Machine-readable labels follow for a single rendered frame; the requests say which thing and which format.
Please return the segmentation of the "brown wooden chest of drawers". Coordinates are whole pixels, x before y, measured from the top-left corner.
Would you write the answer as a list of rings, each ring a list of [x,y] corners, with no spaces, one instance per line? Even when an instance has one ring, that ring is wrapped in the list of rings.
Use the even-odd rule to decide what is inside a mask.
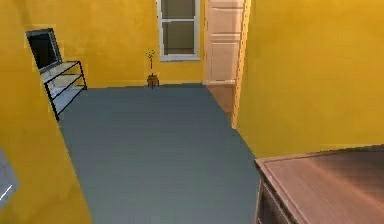
[[[384,224],[384,144],[259,158],[254,224]]]

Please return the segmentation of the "potted house plant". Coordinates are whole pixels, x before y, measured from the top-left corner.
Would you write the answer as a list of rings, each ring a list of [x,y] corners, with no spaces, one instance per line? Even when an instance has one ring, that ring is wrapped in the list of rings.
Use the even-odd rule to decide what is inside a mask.
[[[149,60],[150,74],[147,76],[147,86],[153,89],[154,87],[159,87],[160,82],[157,75],[153,71],[153,61],[155,58],[156,51],[154,49],[148,49],[146,51],[146,56]]]

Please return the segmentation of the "cream panelled room door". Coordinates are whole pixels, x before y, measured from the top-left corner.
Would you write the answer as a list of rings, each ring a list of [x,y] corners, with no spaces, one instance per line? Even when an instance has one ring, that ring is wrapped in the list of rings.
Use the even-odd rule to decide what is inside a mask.
[[[208,85],[234,83],[245,0],[207,0],[205,59]]]

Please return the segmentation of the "black television set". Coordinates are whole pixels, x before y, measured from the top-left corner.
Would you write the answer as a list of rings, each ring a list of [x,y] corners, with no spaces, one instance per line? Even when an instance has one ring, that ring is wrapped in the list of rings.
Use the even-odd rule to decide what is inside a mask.
[[[27,31],[26,37],[40,73],[62,63],[53,28]]]

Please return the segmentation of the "white frame window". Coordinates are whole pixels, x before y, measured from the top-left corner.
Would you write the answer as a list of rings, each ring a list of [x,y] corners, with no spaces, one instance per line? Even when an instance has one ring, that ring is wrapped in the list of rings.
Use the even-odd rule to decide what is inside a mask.
[[[200,0],[156,0],[163,62],[198,61]]]

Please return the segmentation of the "black frame shelf stand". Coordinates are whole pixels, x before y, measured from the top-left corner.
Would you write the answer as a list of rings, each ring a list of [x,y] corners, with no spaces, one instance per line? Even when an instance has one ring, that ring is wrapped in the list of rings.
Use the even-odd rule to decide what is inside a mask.
[[[88,89],[80,61],[53,64],[40,71],[40,78],[57,121],[71,102]]]

